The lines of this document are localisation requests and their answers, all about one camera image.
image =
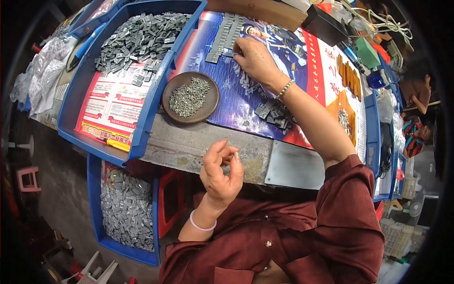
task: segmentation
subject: white cable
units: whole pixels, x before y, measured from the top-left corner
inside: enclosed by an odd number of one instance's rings
[[[347,5],[344,5],[344,7],[346,9],[348,9],[355,16],[363,19],[368,24],[370,24],[374,28],[376,28],[376,32],[374,32],[372,34],[367,34],[367,35],[375,35],[378,32],[393,31],[396,33],[400,33],[404,37],[404,40],[407,44],[410,44],[410,40],[413,39],[413,34],[411,33],[410,29],[404,28],[404,26],[407,25],[408,22],[406,22],[404,24],[398,23],[394,20],[394,18],[391,15],[386,15],[385,18],[382,18],[379,15],[377,15],[376,13],[374,13],[371,9],[366,10],[366,9],[362,9],[362,8],[352,8],[352,7],[347,7]],[[366,12],[369,17],[369,20],[367,20],[365,17],[363,17],[363,15],[361,15],[360,13],[356,12],[356,10],[361,10],[361,11]],[[377,20],[382,21],[383,23],[373,24],[371,16],[376,18]],[[387,30],[378,30],[378,28],[382,28],[382,27],[387,27],[388,29]]]

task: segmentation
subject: white jade bangle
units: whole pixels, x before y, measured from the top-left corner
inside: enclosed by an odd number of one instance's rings
[[[285,91],[287,91],[288,87],[290,87],[290,85],[291,85],[292,83],[294,83],[294,82],[295,82],[295,80],[290,80],[290,82],[288,82],[288,84],[284,87],[284,89],[282,90],[282,92],[280,92],[280,93],[277,95],[276,99],[280,99],[280,98],[285,94]]]
[[[214,228],[215,228],[216,225],[217,225],[217,220],[214,221],[214,226],[212,226],[211,228],[209,228],[209,229],[202,229],[202,228],[200,228],[199,226],[197,226],[196,224],[194,224],[194,221],[192,220],[192,215],[194,214],[194,211],[195,211],[195,209],[191,212],[191,215],[189,215],[189,220],[191,220],[191,224],[194,226],[194,228],[196,228],[197,230],[200,230],[200,231],[204,231],[204,232],[213,231]]]

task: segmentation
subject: woman's right hand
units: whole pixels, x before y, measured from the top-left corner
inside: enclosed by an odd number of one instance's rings
[[[241,68],[271,92],[280,92],[290,81],[276,66],[263,43],[251,37],[240,37],[235,41],[233,52],[239,53],[233,58]]]

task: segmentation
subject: pink plastic stool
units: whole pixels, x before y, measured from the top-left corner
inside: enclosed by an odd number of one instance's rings
[[[36,184],[36,173],[38,172],[38,167],[27,167],[23,168],[17,171],[17,181],[19,182],[19,189],[21,192],[40,192],[41,188],[36,187],[38,186]],[[30,184],[29,185],[24,185],[24,182],[22,181],[22,176],[23,175],[29,175],[30,179]]]

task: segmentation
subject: blue pen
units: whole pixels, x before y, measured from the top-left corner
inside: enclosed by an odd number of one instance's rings
[[[99,27],[97,27],[94,32],[91,34],[91,36],[87,39],[86,42],[79,48],[79,50],[76,52],[74,55],[73,60],[69,64],[69,69],[73,69],[77,64],[79,64],[80,59],[84,55],[84,53],[87,51],[88,47],[92,43],[92,41],[95,39],[95,37],[102,31],[102,29],[106,26],[106,23],[103,23]]]

